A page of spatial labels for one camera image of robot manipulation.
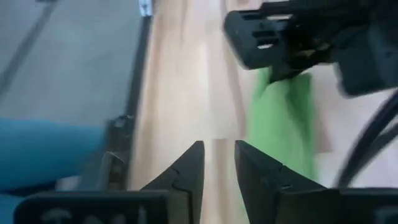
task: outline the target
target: gray floor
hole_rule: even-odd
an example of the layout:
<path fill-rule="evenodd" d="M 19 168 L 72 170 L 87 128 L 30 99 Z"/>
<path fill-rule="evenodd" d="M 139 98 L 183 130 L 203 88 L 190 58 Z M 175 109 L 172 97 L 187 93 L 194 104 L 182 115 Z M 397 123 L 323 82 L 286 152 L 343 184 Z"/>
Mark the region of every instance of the gray floor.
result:
<path fill-rule="evenodd" d="M 7 76 L 0 77 L 0 117 L 102 125 L 121 115 L 139 35 L 138 0 L 49 4 L 0 1 L 0 74 Z"/>

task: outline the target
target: light wood surface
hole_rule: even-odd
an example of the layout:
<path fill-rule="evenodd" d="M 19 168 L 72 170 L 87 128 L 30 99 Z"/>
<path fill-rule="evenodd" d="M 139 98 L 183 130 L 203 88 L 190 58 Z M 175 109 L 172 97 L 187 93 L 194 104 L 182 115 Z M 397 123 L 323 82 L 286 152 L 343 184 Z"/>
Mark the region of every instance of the light wood surface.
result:
<path fill-rule="evenodd" d="M 234 172 L 233 143 L 244 138 L 256 76 L 233 57 L 221 25 L 228 11 L 256 8 L 260 2 L 168 0 L 157 1 L 154 7 L 131 188 L 140 189 L 195 141 L 204 140 L 202 223 L 247 223 Z M 388 93 L 344 100 L 332 66 L 314 68 L 312 73 L 317 150 L 322 152 L 316 157 L 319 180 L 330 186 L 362 125 Z M 359 185 L 372 185 L 372 175 Z M 393 185 L 385 182 L 385 175 L 378 176 L 378 183 Z"/>

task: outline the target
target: green towel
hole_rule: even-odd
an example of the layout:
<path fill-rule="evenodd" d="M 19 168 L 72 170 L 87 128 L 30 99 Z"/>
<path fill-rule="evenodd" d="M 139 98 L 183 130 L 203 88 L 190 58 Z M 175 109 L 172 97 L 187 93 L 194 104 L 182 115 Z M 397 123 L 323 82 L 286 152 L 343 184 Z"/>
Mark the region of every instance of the green towel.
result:
<path fill-rule="evenodd" d="M 262 69 L 258 73 L 246 142 L 315 180 L 311 77 L 303 74 L 269 84 L 269 72 Z"/>

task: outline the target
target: black cable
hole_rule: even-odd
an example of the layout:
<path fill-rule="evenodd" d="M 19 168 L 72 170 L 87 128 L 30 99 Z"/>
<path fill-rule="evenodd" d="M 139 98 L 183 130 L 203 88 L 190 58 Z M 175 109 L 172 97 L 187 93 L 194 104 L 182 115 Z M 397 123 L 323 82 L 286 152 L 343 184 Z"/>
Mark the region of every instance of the black cable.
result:
<path fill-rule="evenodd" d="M 392 119 L 398 113 L 398 90 L 381 106 L 379 111 L 368 124 L 368 128 L 362 133 L 358 139 L 351 155 L 346 160 L 346 165 L 340 173 L 338 179 L 338 187 L 347 187 L 353 177 L 360 171 L 360 169 L 372 159 L 386 144 L 392 139 L 394 132 L 387 132 L 385 135 L 380 133 L 386 128 Z"/>

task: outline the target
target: wooden floor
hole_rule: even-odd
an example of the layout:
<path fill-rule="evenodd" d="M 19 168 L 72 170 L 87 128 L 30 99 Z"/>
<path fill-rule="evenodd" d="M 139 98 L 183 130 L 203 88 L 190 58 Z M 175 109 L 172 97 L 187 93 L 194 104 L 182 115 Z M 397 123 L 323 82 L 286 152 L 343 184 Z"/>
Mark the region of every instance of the wooden floor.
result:
<path fill-rule="evenodd" d="M 228 11 L 255 8 L 260 2 L 160 0 L 155 5 L 131 188 L 141 188 L 195 141 L 204 140 L 201 221 L 206 224 L 247 223 L 234 173 L 233 142 L 245 136 L 255 72 L 244 71 L 237 63 L 221 25 Z M 362 125 L 389 93 L 344 100 L 336 88 L 333 67 L 317 67 L 312 72 L 318 109 L 319 180 L 330 186 Z M 395 151 L 388 153 L 377 160 L 381 167 L 373 170 L 380 171 L 386 161 L 392 163 L 392 158 L 397 158 Z M 375 179 L 376 172 L 370 172 L 358 185 L 396 185 L 387 172 Z"/>

